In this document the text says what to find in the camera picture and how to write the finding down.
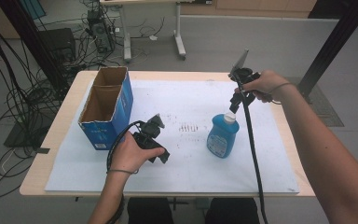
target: white desk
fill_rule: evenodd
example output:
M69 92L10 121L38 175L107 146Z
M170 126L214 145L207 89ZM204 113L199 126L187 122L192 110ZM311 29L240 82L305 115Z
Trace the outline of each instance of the white desk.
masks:
M188 73L188 72L137 72L130 71L131 80L216 80L229 81L225 73ZM34 163L31 166L27 176L25 177L20 192L23 195L44 195L44 196L97 196L100 192L79 192L79 191L46 191L45 187L48 183L50 173L53 169L55 159L59 152L64 137L66 136L74 115L82 101L85 91L89 83L95 78L97 71L80 72L69 90L62 107L57 114L56 119L50 127L48 135L43 142L42 147L50 148L48 154L37 154ZM282 142L286 149L287 157L292 165L296 176L296 182L299 186L299 193L291 196L314 196L314 192L310 187L307 177L305 176L302 165L299 161L296 146L290 133L286 119L279 105L271 105L274 118L277 122ZM178 194L166 194L166 196L180 196Z
M192 2L192 0L100 0L101 5L103 6L113 6L118 8L118 12L121 18L121 25L124 32L124 50L123 58L126 63L131 61L131 37L127 30L126 23L126 13L124 6L134 5L134 4L172 4L175 6L175 16L176 16L176 28L173 31L173 37L176 41L176 46L178 48L179 55L185 59L186 51L185 46L183 45L182 37L180 35L180 2Z

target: plastic bottle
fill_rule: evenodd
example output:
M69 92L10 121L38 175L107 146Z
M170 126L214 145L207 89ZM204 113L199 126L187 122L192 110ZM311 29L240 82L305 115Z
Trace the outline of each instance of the plastic bottle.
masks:
M213 127L208 135L207 148L217 157L226 158L232 150L235 135L240 125L235 120L235 114L226 113L213 117Z

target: hand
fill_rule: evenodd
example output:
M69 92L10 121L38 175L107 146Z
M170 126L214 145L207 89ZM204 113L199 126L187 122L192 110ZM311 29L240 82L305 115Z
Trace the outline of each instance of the hand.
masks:
M267 94L271 94L274 100L280 101L278 96L275 93L275 90L279 88L282 84L290 83L286 78L278 75L274 71L265 70L261 72L260 78L251 81L249 83L243 84L243 88L246 91L252 91L254 96L258 99L265 102L269 101Z
M163 147L141 149L130 132L124 135L125 140L120 143L112 155L111 170L137 171L145 161L164 153Z

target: black pole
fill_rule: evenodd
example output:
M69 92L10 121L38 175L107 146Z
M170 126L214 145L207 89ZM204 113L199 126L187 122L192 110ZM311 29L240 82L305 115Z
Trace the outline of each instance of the black pole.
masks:
M305 76L298 84L301 94L308 98L312 88L324 74L330 63L336 58L351 34L358 26L358 0L352 1L344 12L333 32L327 38Z
M45 73L58 97L63 100L69 90L69 84L62 75L47 47L39 37L37 28L28 12L22 7L20 0L0 0L0 8L4 11L28 50Z

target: open cardboard box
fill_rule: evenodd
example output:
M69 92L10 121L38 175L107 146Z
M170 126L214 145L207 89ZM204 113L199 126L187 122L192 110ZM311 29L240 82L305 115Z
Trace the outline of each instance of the open cardboard box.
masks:
M78 119L97 150L109 150L129 125L132 90L127 67L105 67L98 72Z

